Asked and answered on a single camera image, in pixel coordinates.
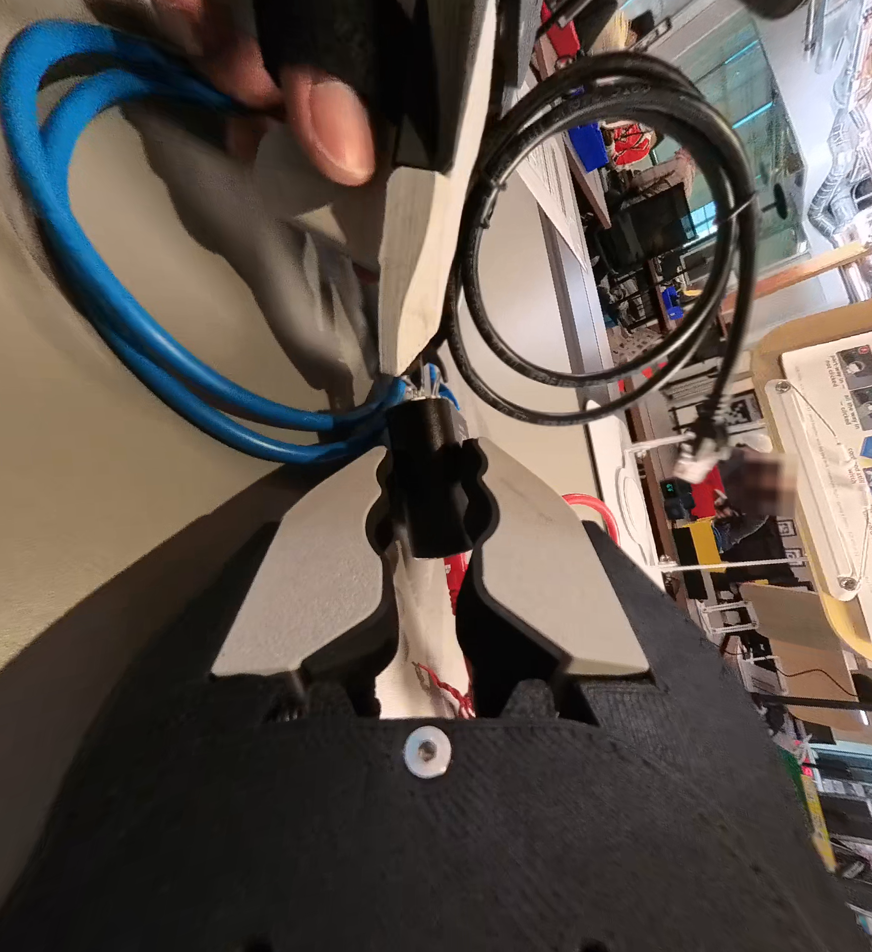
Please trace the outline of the white stand base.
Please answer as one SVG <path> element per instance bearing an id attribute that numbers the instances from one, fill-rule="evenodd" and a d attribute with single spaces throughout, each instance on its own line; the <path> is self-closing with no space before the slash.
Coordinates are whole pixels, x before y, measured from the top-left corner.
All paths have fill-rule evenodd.
<path id="1" fill-rule="evenodd" d="M 634 412 L 635 436 L 627 417 L 613 414 L 585 428 L 601 498 L 614 518 L 620 549 L 658 588 L 666 569 L 677 561 L 677 549 L 661 492 L 661 447 L 676 437 L 656 437 L 644 413 Z"/>

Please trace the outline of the white board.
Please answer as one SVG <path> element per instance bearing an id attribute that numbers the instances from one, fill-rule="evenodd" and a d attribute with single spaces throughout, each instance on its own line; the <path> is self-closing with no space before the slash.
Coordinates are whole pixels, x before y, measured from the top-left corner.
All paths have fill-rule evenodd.
<path id="1" fill-rule="evenodd" d="M 574 180 L 560 137 L 532 149 L 516 168 L 529 193 L 566 244 L 585 244 Z"/>

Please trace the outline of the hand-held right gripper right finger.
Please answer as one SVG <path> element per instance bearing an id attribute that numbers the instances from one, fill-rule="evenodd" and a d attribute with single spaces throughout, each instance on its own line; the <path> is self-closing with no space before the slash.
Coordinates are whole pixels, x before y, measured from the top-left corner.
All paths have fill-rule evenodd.
<path id="1" fill-rule="evenodd" d="M 457 634 L 474 683 L 637 678 L 649 672 L 584 523 L 491 441 L 466 441 L 466 516 L 480 528 Z"/>

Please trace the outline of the person's left hand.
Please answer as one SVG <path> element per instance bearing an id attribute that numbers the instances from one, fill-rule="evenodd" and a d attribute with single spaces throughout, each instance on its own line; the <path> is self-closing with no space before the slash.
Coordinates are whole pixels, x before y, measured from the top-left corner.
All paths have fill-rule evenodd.
<path id="1" fill-rule="evenodd" d="M 278 125 L 333 183 L 368 184 L 377 157 L 371 110 L 356 89 L 311 57 L 268 65 L 250 25 L 249 2 L 87 2 L 99 15 L 126 17 L 160 36 L 226 95 L 247 109 L 228 118 L 225 149 L 252 165 Z"/>

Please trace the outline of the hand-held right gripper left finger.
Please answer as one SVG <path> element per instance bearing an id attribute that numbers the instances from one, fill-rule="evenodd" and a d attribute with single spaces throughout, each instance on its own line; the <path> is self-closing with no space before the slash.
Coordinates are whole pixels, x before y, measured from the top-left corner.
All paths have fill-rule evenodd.
<path id="1" fill-rule="evenodd" d="M 386 449 L 373 447 L 281 519 L 214 660 L 216 677 L 373 683 L 398 646 L 386 517 Z"/>

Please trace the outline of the instruction poster board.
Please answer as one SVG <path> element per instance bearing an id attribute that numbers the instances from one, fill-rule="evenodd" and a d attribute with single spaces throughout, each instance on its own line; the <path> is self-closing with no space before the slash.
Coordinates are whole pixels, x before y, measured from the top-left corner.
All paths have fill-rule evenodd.
<path id="1" fill-rule="evenodd" d="M 872 299 L 770 331 L 750 357 L 824 615 L 872 661 Z"/>

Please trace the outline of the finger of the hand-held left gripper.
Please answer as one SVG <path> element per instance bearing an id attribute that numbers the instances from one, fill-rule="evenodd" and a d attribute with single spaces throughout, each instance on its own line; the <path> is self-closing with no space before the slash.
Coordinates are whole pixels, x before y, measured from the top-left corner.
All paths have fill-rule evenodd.
<path id="1" fill-rule="evenodd" d="M 441 325 L 443 299 L 490 103 L 495 2 L 417 2 L 386 182 L 379 363 L 399 376 Z"/>

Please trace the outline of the black ethernet hub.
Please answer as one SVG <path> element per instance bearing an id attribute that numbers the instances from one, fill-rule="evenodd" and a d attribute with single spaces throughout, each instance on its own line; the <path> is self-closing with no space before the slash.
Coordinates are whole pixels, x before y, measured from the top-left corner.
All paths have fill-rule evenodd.
<path id="1" fill-rule="evenodd" d="M 382 497 L 372 510 L 371 540 L 395 541 L 418 560 L 479 551 L 493 528 L 482 484 L 486 457 L 447 397 L 406 400 L 386 411 Z"/>

